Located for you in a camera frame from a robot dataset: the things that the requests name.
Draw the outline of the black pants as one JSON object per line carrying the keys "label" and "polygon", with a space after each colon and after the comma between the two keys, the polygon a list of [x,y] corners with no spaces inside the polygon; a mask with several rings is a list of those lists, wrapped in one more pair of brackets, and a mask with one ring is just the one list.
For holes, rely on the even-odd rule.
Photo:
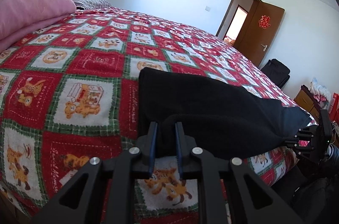
{"label": "black pants", "polygon": [[300,107],[284,107],[216,79],[148,67],[139,74],[138,134],[157,123],[156,157],[176,154],[178,122],[215,157],[246,159],[283,146],[310,121]]}

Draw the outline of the wooden nightstand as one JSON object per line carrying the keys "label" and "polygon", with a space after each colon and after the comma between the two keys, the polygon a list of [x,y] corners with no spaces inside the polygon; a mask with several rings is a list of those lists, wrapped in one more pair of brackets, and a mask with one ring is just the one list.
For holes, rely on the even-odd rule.
{"label": "wooden nightstand", "polygon": [[309,112],[313,118],[318,122],[320,116],[320,106],[317,100],[314,98],[314,95],[310,92],[307,86],[302,85],[300,91],[297,93],[294,98],[294,102]]}

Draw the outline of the black suitcase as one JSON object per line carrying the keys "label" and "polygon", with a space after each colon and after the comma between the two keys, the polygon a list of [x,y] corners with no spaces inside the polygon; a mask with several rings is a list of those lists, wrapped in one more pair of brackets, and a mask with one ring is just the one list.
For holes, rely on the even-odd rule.
{"label": "black suitcase", "polygon": [[277,59],[268,60],[261,71],[280,89],[290,79],[290,69]]}

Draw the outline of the red patchwork bedspread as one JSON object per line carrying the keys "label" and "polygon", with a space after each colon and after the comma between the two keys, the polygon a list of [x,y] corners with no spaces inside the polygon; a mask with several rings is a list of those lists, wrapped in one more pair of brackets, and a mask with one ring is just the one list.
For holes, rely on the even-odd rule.
{"label": "red patchwork bedspread", "polygon": [[208,32],[118,8],[78,10],[1,53],[1,197],[21,223],[92,157],[109,159],[134,146],[138,77],[146,67],[296,105]]}

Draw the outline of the brown wooden door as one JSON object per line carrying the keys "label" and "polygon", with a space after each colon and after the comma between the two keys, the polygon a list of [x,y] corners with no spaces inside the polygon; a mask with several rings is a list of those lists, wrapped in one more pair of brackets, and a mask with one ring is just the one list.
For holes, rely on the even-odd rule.
{"label": "brown wooden door", "polygon": [[[255,1],[233,44],[234,48],[258,67],[276,35],[284,12],[283,8]],[[271,26],[267,29],[258,26],[258,21],[262,15],[267,15],[271,18]],[[261,44],[268,46],[265,52],[263,52]]]}

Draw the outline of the red paper door decoration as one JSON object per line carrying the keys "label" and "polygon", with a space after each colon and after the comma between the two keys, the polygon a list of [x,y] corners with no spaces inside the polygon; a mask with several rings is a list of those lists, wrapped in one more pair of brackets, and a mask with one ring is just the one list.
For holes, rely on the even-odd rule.
{"label": "red paper door decoration", "polygon": [[263,29],[267,29],[271,26],[270,24],[271,18],[267,15],[262,15],[258,21],[258,26]]}

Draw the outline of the grey striped pillow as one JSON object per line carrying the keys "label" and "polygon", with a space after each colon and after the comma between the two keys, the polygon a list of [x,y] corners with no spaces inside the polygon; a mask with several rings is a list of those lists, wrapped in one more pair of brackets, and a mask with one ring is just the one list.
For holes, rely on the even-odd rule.
{"label": "grey striped pillow", "polygon": [[72,0],[78,10],[93,10],[110,8],[107,0]]}

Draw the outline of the pink folded blanket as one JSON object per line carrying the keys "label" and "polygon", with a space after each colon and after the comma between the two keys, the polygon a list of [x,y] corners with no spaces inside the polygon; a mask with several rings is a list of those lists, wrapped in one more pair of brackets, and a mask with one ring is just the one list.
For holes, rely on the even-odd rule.
{"label": "pink folded blanket", "polygon": [[73,0],[1,0],[1,51],[75,10]]}

